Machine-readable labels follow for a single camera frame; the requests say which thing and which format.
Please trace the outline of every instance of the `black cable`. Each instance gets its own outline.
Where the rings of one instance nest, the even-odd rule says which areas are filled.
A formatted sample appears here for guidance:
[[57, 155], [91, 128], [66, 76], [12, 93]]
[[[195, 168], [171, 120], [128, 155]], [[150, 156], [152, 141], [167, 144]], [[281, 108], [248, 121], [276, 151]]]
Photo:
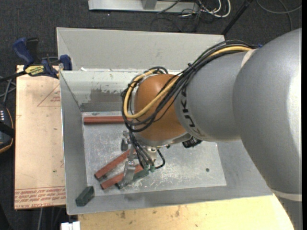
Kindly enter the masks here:
[[[208, 54], [211, 54], [214, 51], [217, 51], [217, 50], [220, 50], [222, 48], [229, 47], [229, 46], [248, 46], [248, 47], [251, 47], [246, 43], [242, 43], [241, 41], [232, 40], [231, 43], [230, 43], [230, 41], [221, 42], [220, 44], [209, 48], [203, 54], [200, 55], [200, 58], [198, 58], [194, 62], [194, 65], [190, 64], [190, 66], [187, 69], [185, 69], [184, 71], [179, 73], [181, 75], [176, 80], [176, 84], [174, 84], [174, 86], [172, 86], [170, 91], [165, 95], [163, 100], [158, 104], [156, 110], [149, 117], [147, 117], [146, 119], [144, 119], [142, 121], [138, 121], [138, 122], [129, 121], [129, 120], [126, 119], [126, 117], [123, 113], [123, 107], [122, 107], [122, 114], [123, 114], [123, 117], [124, 117], [124, 120], [125, 120], [126, 127], [131, 132], [141, 132], [141, 131], [144, 131], [145, 129], [147, 129], [154, 122], [156, 115], [162, 110], [162, 108], [168, 103], [168, 101], [174, 96], [174, 94], [176, 92], [180, 91], [183, 87], [185, 87], [188, 84], [189, 80], [195, 75], [195, 73], [199, 69], [201, 69], [204, 65], [206, 65], [210, 61], [212, 61], [212, 60], [214, 60], [214, 59], [216, 59], [216, 58], [218, 58], [222, 55], [232, 54], [232, 53], [237, 52], [237, 51], [232, 50], [232, 51], [227, 51], [227, 52], [224, 52], [224, 53], [217, 54], [217, 55], [212, 56], [212, 57], [208, 57]], [[126, 96], [126, 91], [124, 91], [124, 93], [122, 95], [123, 101], [125, 99], [125, 96]], [[135, 128], [136, 126], [139, 126], [139, 125], [144, 125], [144, 126], [142, 128]]]
[[164, 13], [164, 12], [166, 12], [166, 11], [168, 11], [168, 10], [170, 10], [171, 8], [173, 8], [175, 5], [177, 5], [179, 2], [181, 2], [182, 0], [178, 0], [178, 1], [176, 1], [174, 4], [172, 4], [171, 6], [169, 6], [168, 8], [166, 8], [166, 9], [164, 9], [164, 10], [162, 10], [162, 11], [160, 11], [160, 12], [158, 12], [158, 14], [160, 14], [160, 13]]
[[158, 170], [158, 169], [162, 168], [162, 167], [165, 165], [165, 158], [163, 157], [161, 151], [158, 149], [157, 152], [159, 153], [159, 155], [160, 155], [160, 157], [161, 157], [161, 159], [162, 159], [163, 162], [162, 162], [161, 165], [156, 166], [156, 167], [154, 168], [155, 170]]
[[10, 79], [14, 79], [14, 78], [17, 78], [17, 77], [22, 76], [24, 74], [27, 74], [27, 73], [25, 71], [14, 73], [14, 74], [12, 74], [12, 75], [10, 75], [8, 77], [4, 77], [4, 78], [0, 79], [0, 82], [4, 82], [4, 81], [10, 80]]

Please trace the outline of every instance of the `cable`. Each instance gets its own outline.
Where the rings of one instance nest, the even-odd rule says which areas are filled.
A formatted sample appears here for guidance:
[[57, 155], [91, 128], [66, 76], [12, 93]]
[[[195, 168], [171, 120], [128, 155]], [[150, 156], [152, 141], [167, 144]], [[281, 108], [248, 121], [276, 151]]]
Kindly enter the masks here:
[[222, 3], [221, 3], [221, 0], [218, 0], [219, 1], [219, 8], [217, 10], [213, 10], [213, 11], [210, 11], [208, 10], [200, 0], [197, 0], [199, 2], [199, 5], [200, 7], [202, 7], [202, 9], [200, 9], [201, 12], [205, 12], [205, 13], [209, 13], [209, 14], [212, 14], [214, 17], [217, 17], [217, 18], [225, 18], [227, 17], [230, 12], [231, 12], [231, 3], [230, 3], [230, 0], [226, 0], [227, 1], [227, 5], [228, 5], [228, 12], [225, 14], [225, 15], [218, 15], [216, 14], [218, 11], [220, 11], [221, 7], [222, 7]]
[[[215, 53], [213, 53], [212, 55], [210, 56], [214, 56], [216, 54], [219, 54], [219, 53], [223, 53], [227, 50], [234, 50], [234, 51], [248, 51], [250, 50], [250, 48], [247, 48], [247, 47], [241, 47], [241, 46], [233, 46], [233, 47], [227, 47], [226, 49], [222, 49], [222, 50], [218, 50], [216, 51]], [[143, 75], [146, 75], [148, 76], [149, 74], [147, 73], [144, 73], [142, 75], [139, 75], [135, 81], [139, 80], [139, 79], [142, 79], [143, 78]], [[161, 99], [161, 97], [167, 93], [172, 87], [173, 85], [176, 83], [177, 80], [174, 80], [172, 81], [171, 83], [167, 84], [166, 87], [151, 101], [149, 102], [142, 110], [140, 110], [138, 113], [136, 114], [132, 114], [130, 115], [128, 113], [128, 103], [129, 103], [129, 98], [130, 98], [130, 94], [133, 90], [133, 88], [136, 86], [135, 84], [131, 84], [130, 87], [128, 88], [128, 91], [127, 91], [127, 94], [126, 94], [126, 97], [125, 97], [125, 100], [124, 100], [124, 115], [126, 116], [126, 118], [131, 118], [131, 119], [134, 119], [134, 118], [138, 118], [142, 115], [144, 115], [159, 99]]]
[[62, 210], [63, 210], [63, 208], [60, 208], [60, 209], [59, 209], [59, 211], [58, 211], [58, 213], [57, 213], [57, 216], [56, 216], [56, 219], [55, 219], [55, 221], [54, 221], [54, 223], [53, 223], [53, 227], [55, 227], [55, 225], [57, 224], [59, 215], [60, 215], [60, 213], [61, 213]]
[[164, 10], [158, 12], [157, 14], [164, 13], [164, 12], [170, 10], [171, 8], [173, 8], [175, 5], [177, 5], [177, 4], [178, 4], [179, 2], [181, 2], [181, 1], [182, 1], [182, 0], [176, 1], [173, 5], [171, 5], [170, 7], [168, 7], [168, 8], [166, 8], [166, 9], [164, 9]]
[[[284, 8], [286, 8], [286, 6], [285, 6], [285, 4], [283, 3], [283, 1], [281, 1], [281, 0], [278, 0], [278, 1], [283, 5]], [[269, 10], [269, 9], [263, 7], [263, 6], [259, 3], [259, 0], [256, 0], [256, 2], [257, 2], [257, 4], [258, 4], [263, 10], [265, 10], [265, 11], [267, 11], [267, 12], [270, 12], [270, 13], [275, 13], [275, 14], [292, 13], [292, 12], [294, 12], [294, 11], [299, 10], [299, 9], [302, 7], [302, 5], [299, 5], [299, 6], [296, 7], [295, 9], [292, 9], [292, 10], [287, 10], [287, 9], [286, 9], [286, 11], [284, 11], [284, 12], [282, 12], [282, 11], [279, 12], [279, 11], [272, 11], [272, 10]]]
[[160, 158], [162, 159], [163, 162], [162, 162], [161, 165], [156, 166], [156, 167], [154, 168], [155, 170], [158, 170], [158, 169], [162, 168], [162, 167], [165, 165], [165, 158], [163, 157], [161, 151], [158, 149], [157, 152], [159, 153]]
[[293, 30], [293, 23], [292, 23], [292, 18], [291, 18], [291, 15], [290, 13], [291, 12], [294, 12], [296, 10], [299, 10], [302, 5], [296, 7], [295, 9], [292, 9], [292, 10], [288, 10], [288, 8], [286, 7], [286, 5], [283, 3], [283, 1], [281, 0], [278, 0], [281, 5], [283, 6], [283, 8], [285, 9], [285, 12], [278, 12], [278, 11], [272, 11], [272, 10], [268, 10], [267, 8], [263, 7], [260, 3], [259, 3], [259, 0], [256, 0], [257, 4], [265, 11], [269, 12], [269, 13], [274, 13], [274, 14], [287, 14], [288, 15], [288, 18], [289, 18], [289, 21], [290, 21], [290, 31]]
[[5, 94], [4, 94], [4, 97], [3, 97], [3, 103], [6, 102], [6, 98], [8, 96], [8, 93], [9, 93], [9, 88], [11, 86], [11, 83], [12, 83], [12, 79], [9, 80], [9, 83], [6, 85], [6, 90], [5, 90]]
[[145, 77], [144, 74], [137, 75], [135, 78], [133, 78], [131, 83], [128, 85], [128, 88], [125, 89], [121, 94], [122, 101], [123, 101], [122, 116], [124, 118], [125, 125], [126, 125], [127, 129], [130, 132], [135, 132], [135, 133], [136, 132], [142, 132], [145, 129], [147, 129], [153, 122], [157, 121], [157, 120], [155, 120], [156, 116], [165, 107], [165, 105], [168, 105], [168, 107], [164, 111], [162, 116], [169, 109], [169, 107], [170, 107], [169, 101], [171, 100], [171, 98], [172, 98], [171, 102], [173, 102], [174, 101], [173, 96], [175, 95], [175, 99], [176, 99], [178, 93], [183, 88], [186, 88], [186, 86], [189, 84], [189, 81], [197, 73], [197, 71], [199, 69], [201, 69], [203, 66], [205, 66], [207, 63], [209, 63], [210, 61], [212, 61], [212, 60], [214, 60], [218, 57], [221, 57], [225, 54], [232, 54], [232, 53], [236, 53], [236, 52], [247, 51], [247, 50], [250, 50], [250, 49], [253, 49], [253, 48], [256, 48], [256, 47], [248, 45], [248, 44], [246, 44], [242, 41], [239, 41], [239, 40], [224, 41], [224, 42], [221, 42], [217, 45], [214, 45], [214, 46], [208, 48], [206, 51], [204, 51], [194, 61], [193, 64], [189, 64], [188, 68], [184, 69], [183, 71], [181, 71], [177, 75], [174, 75], [173, 77], [171, 77], [166, 82], [166, 84], [163, 86], [161, 91], [157, 94], [157, 96], [159, 96], [161, 98], [162, 98], [163, 95], [164, 95], [164, 97], [159, 102], [159, 104], [157, 105], [157, 107], [156, 107], [156, 109], [153, 113], [151, 113], [148, 117], [144, 118], [143, 120], [140, 120], [140, 119], [137, 119], [137, 118], [133, 119], [133, 120], [128, 120], [128, 118], [125, 116], [125, 112], [124, 112], [124, 102], [125, 102], [125, 100], [126, 100], [126, 102], [128, 102], [128, 104], [130, 103], [131, 95], [130, 94], [128, 95], [128, 89], [132, 86], [132, 84], [133, 84], [133, 88], [134, 88], [136, 86], [136, 84], [139, 83], [143, 79], [143, 77]]
[[41, 207], [40, 214], [39, 214], [37, 230], [40, 230], [40, 225], [41, 225], [41, 221], [42, 221], [42, 215], [43, 215], [43, 208]]

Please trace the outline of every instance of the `black carpet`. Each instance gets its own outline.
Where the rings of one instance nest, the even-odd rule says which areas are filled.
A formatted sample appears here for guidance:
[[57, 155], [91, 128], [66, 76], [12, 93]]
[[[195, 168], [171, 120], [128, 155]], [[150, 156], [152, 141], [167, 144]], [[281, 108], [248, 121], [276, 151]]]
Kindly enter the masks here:
[[[180, 19], [170, 14], [120, 11], [89, 11], [88, 0], [0, 0], [0, 76], [13, 74], [15, 66], [23, 64], [12, 50], [12, 44], [20, 37], [38, 37], [41, 57], [57, 55], [56, 27], [103, 28], [135, 31], [165, 31], [199, 34], [221, 34], [244, 0], [230, 0], [232, 12], [227, 18], [214, 19], [205, 16], [203, 21]], [[291, 10], [302, 0], [282, 0]], [[259, 0], [270, 10], [283, 11], [278, 0]], [[290, 14], [293, 29], [302, 26], [302, 10]], [[227, 39], [240, 39], [251, 44], [265, 44], [290, 31], [287, 14], [272, 14], [264, 11], [254, 1], [227, 34]], [[1, 93], [5, 85], [0, 85]], [[6, 102], [15, 115], [15, 92]], [[39, 209], [13, 209], [14, 198], [14, 146], [0, 154], [0, 204], [15, 230], [37, 229]], [[59, 212], [58, 222], [69, 220], [61, 208], [45, 208], [42, 230], [52, 229]]]

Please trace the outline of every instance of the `red stick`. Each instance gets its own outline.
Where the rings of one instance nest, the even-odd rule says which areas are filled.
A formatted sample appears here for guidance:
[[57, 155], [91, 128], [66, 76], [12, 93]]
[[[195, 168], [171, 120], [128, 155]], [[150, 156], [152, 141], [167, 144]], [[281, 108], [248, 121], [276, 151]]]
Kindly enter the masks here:
[[[137, 172], [140, 172], [143, 168], [138, 164], [136, 167], [135, 167], [135, 171], [134, 173], [137, 173]], [[124, 178], [124, 173], [121, 173], [119, 175], [116, 175], [110, 179], [108, 179], [107, 181], [105, 182], [102, 182], [100, 184], [101, 188], [102, 189], [107, 189], [108, 187], [111, 187], [113, 185], [115, 185], [116, 183], [119, 183], [122, 179]]]
[[100, 179], [101, 177], [103, 177], [106, 173], [108, 173], [110, 170], [114, 169], [116, 166], [118, 166], [121, 162], [123, 162], [128, 154], [129, 154], [130, 150], [125, 151], [123, 154], [121, 154], [120, 156], [118, 156], [117, 158], [115, 158], [112, 162], [108, 163], [105, 167], [101, 168], [100, 170], [98, 170], [95, 173], [95, 177], [96, 179]]

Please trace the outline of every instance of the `metal stand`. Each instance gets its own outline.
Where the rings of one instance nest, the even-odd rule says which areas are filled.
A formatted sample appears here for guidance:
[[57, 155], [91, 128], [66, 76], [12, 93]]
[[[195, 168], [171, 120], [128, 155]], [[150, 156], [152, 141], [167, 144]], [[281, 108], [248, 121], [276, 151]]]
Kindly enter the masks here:
[[[139, 12], [160, 12], [170, 6], [175, 1], [159, 0], [89, 0], [89, 10], [105, 11], [139, 11]], [[167, 12], [182, 12], [186, 9], [193, 9], [193, 2], [179, 2]]]

